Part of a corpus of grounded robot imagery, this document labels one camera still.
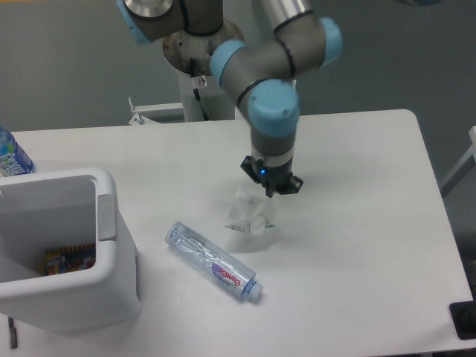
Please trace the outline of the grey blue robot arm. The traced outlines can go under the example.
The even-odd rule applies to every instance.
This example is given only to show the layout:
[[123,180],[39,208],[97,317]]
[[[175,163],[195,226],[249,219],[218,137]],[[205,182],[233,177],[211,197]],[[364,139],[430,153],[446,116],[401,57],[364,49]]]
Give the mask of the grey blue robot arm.
[[274,37],[249,48],[224,17],[221,1],[119,1],[137,43],[163,42],[169,64],[189,77],[211,76],[251,128],[251,154],[241,167],[267,196],[297,193],[292,173],[300,116],[297,75],[337,59],[343,39],[309,1],[264,1]]

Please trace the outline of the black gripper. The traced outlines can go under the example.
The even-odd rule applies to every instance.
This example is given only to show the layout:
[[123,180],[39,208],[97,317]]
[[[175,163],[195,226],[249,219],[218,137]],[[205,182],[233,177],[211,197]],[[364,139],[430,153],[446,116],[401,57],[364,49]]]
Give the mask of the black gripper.
[[271,167],[265,165],[262,158],[257,159],[252,155],[247,155],[240,167],[256,184],[261,184],[266,191],[266,195],[272,198],[274,194],[289,195],[296,194],[303,186],[303,180],[292,174],[292,159],[285,164]]

